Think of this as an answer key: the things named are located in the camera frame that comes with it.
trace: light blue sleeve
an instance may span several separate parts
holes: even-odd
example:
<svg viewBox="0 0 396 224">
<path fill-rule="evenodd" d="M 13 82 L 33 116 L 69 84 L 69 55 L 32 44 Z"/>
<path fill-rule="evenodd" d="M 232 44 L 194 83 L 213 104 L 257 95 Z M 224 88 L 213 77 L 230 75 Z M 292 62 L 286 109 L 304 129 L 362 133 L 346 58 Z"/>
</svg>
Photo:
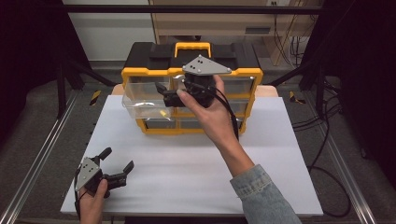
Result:
<svg viewBox="0 0 396 224">
<path fill-rule="evenodd" d="M 290 204 L 260 165 L 255 165 L 230 182 L 242 201 L 249 224 L 301 223 Z"/>
</svg>

